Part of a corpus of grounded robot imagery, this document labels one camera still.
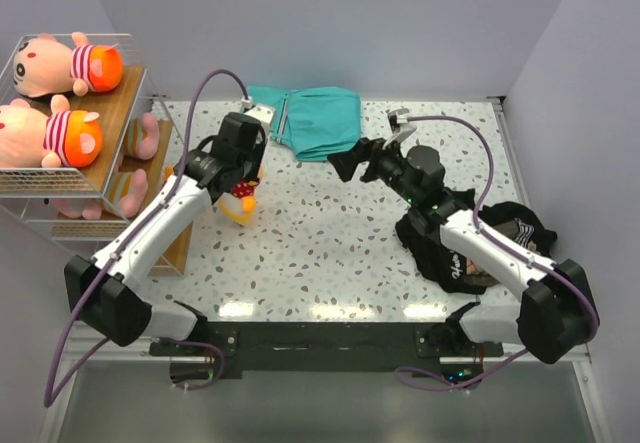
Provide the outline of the orange bear polka dress back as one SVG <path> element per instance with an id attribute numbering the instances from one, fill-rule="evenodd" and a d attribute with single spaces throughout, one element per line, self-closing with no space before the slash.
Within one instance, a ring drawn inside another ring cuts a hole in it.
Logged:
<path id="1" fill-rule="evenodd" d="M 264 166 L 255 179 L 238 182 L 230 193 L 223 193 L 217 201 L 218 209 L 232 222 L 247 226 L 251 223 L 257 209 L 257 189 L 264 176 Z"/>

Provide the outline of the orange bear polka dress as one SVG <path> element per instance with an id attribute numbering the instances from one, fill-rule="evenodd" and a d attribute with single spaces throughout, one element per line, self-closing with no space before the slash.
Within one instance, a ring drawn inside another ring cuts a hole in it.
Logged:
<path id="1" fill-rule="evenodd" d="M 251 223 L 257 209 L 257 189 L 264 176 L 264 166 L 255 179 L 238 182 L 230 193 L 223 193 L 217 201 L 218 209 L 232 222 L 247 226 Z"/>
<path id="2" fill-rule="evenodd" d="M 174 166 L 173 165 L 165 166 L 162 174 L 162 182 L 166 183 L 173 174 L 174 174 Z"/>

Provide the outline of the orange bear polka dress front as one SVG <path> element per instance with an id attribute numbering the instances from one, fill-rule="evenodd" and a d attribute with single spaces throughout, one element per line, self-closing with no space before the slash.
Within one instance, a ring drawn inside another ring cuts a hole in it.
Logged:
<path id="1" fill-rule="evenodd" d="M 162 174 L 162 182 L 166 183 L 173 174 L 174 174 L 174 166 L 173 165 L 165 166 Z"/>

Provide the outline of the pink pig striped shirt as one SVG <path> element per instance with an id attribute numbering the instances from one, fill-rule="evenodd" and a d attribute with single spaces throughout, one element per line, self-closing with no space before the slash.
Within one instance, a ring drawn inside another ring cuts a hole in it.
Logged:
<path id="1" fill-rule="evenodd" d="M 122 153 L 142 161 L 150 160 L 157 152 L 159 140 L 158 120 L 153 114 L 144 113 L 128 124 Z"/>

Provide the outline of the pink pig toy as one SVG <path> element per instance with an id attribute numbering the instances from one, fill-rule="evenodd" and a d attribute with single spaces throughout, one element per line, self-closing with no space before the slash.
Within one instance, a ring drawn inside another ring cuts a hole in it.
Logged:
<path id="1" fill-rule="evenodd" d="M 117 172 L 103 195 L 96 198 L 53 198 L 50 203 L 71 219 L 98 220 L 107 212 L 123 218 L 134 217 L 141 209 L 149 189 L 143 169 Z"/>

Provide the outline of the black-haired doll orange pants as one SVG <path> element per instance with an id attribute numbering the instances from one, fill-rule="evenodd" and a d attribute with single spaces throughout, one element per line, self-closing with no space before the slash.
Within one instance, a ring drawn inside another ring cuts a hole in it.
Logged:
<path id="1" fill-rule="evenodd" d="M 82 97 L 120 84 L 124 63 L 115 45 L 93 44 L 82 32 L 71 39 L 72 47 L 45 33 L 22 42 L 12 62 L 17 93 L 31 99 L 63 93 Z"/>

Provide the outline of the face-up doll orange hat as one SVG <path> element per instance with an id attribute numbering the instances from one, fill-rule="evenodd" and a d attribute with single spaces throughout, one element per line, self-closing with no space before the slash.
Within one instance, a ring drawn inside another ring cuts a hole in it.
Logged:
<path id="1" fill-rule="evenodd" d="M 20 98 L 1 107 L 3 168 L 84 168 L 103 147 L 100 114 L 72 110 L 68 99 L 55 95 L 49 115 Z"/>

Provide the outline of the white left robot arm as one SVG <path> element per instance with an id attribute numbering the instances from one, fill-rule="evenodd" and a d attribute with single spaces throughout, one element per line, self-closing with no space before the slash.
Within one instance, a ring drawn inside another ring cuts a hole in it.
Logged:
<path id="1" fill-rule="evenodd" d="M 242 180 L 257 177 L 274 111 L 256 105 L 227 114 L 217 134 L 189 151 L 182 175 L 169 177 L 154 200 L 111 243 L 64 268 L 72 317 L 125 347 L 143 336 L 171 339 L 185 355 L 207 343 L 206 317 L 181 302 L 153 304 L 137 291 L 177 237 Z"/>

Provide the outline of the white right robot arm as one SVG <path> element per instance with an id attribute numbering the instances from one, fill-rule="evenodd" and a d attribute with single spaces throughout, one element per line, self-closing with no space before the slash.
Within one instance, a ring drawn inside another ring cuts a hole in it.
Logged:
<path id="1" fill-rule="evenodd" d="M 328 160 L 344 182 L 366 164 L 362 181 L 379 180 L 405 200 L 421 240 L 470 259 L 515 297 L 510 306 L 476 302 L 450 315 L 436 337 L 452 353 L 466 356 L 480 343 L 511 343 L 553 364 L 594 338 L 600 320 L 585 270 L 571 259 L 557 263 L 536 254 L 482 222 L 445 186 L 435 149 L 418 145 L 403 154 L 396 142 L 363 138 Z"/>

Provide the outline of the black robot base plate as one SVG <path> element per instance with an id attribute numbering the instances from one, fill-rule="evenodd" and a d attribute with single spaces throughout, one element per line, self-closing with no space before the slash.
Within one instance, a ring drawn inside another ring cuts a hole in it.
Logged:
<path id="1" fill-rule="evenodd" d="M 444 323 L 232 322 L 198 323 L 186 343 L 156 340 L 153 357 L 172 359 L 176 382 L 247 372 L 392 372 L 425 368 L 449 382 L 482 371 L 480 359 L 501 357 L 500 343 L 472 343 Z"/>

